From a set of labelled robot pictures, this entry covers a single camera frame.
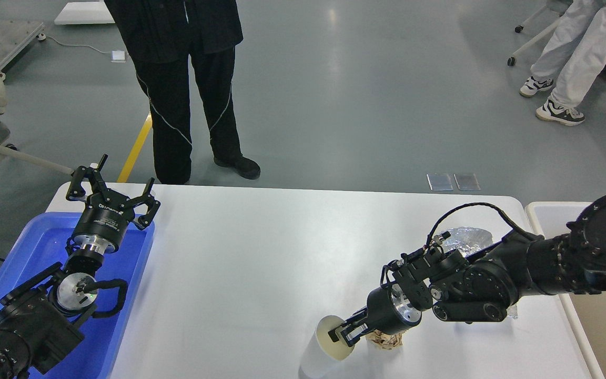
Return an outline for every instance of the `metal plate on floor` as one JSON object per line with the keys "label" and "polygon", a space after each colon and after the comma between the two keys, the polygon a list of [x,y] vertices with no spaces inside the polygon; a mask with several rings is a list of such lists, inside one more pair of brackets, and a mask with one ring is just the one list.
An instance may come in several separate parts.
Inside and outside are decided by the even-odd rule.
{"label": "metal plate on floor", "polygon": [[43,31],[40,21],[0,20],[0,71]]}
{"label": "metal plate on floor", "polygon": [[476,179],[476,174],[455,174],[455,183],[460,191],[480,191],[481,186]]}
{"label": "metal plate on floor", "polygon": [[432,191],[452,191],[450,174],[427,174],[427,181]]}

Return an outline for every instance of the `black robotic arm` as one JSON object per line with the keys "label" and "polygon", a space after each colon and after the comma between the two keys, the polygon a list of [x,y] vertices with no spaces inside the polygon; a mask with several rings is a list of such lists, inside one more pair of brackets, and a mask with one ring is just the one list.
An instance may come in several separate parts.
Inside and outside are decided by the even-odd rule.
{"label": "black robotic arm", "polygon": [[448,214],[472,205],[497,209],[513,230],[465,258],[444,252],[449,233],[435,235],[437,223],[423,248],[383,267],[366,307],[329,331],[330,338],[353,346],[372,331],[396,334],[417,326],[430,308],[441,321],[499,322],[522,296],[606,291],[606,196],[567,224],[570,233],[549,240],[522,230],[491,204],[466,204]]}

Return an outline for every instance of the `white chair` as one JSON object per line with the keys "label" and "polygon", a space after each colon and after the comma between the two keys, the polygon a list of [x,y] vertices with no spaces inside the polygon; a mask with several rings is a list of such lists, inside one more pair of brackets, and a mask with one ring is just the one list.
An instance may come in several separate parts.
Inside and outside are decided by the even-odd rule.
{"label": "white chair", "polygon": [[[527,19],[525,19],[525,21],[520,23],[519,26],[515,27],[514,31],[517,33],[520,33],[526,26],[531,24],[534,19],[539,17],[539,15],[541,15],[546,10],[555,12],[556,14],[558,14],[558,17],[562,16],[563,14],[565,14],[565,11],[568,9],[568,7],[570,7],[570,5],[572,5],[572,1],[573,0],[546,0],[546,4],[544,4],[544,6],[539,8],[530,17],[527,17]],[[531,40],[527,41],[524,45],[520,46],[520,48],[518,50],[514,51],[511,54],[511,56],[507,60],[507,65],[510,65],[510,66],[515,65],[516,57],[519,56],[520,53],[529,49],[530,47],[532,47],[532,45],[534,45],[535,43],[538,43],[538,41],[541,41],[543,38],[545,38],[546,36],[551,34],[551,32],[553,32],[554,29],[558,26],[558,23],[560,23],[559,18],[556,19],[556,21],[554,21],[553,23],[551,23],[551,25],[547,26],[546,29],[539,32],[539,34],[534,36]]]}

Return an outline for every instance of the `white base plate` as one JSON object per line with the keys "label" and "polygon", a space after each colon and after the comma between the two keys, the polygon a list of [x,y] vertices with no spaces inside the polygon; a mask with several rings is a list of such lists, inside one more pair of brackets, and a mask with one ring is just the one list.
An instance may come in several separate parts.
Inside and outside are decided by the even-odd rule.
{"label": "white base plate", "polygon": [[67,3],[55,19],[56,25],[113,23],[114,19],[103,2]]}

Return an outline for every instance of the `white table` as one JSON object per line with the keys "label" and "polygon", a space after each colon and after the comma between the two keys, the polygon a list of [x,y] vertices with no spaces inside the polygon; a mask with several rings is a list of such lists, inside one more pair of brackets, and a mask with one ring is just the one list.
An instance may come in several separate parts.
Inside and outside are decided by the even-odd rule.
{"label": "white table", "polygon": [[[143,184],[109,184],[128,196]],[[48,211],[81,211],[58,190]],[[112,378],[299,377],[301,354],[327,314],[349,317],[383,264],[422,245],[466,202],[500,206],[529,228],[511,197],[154,185],[161,208]],[[441,230],[509,231],[495,211],[459,211]],[[524,297],[519,318],[441,322],[431,313],[380,351],[361,341],[328,378],[590,377],[560,298]]]}

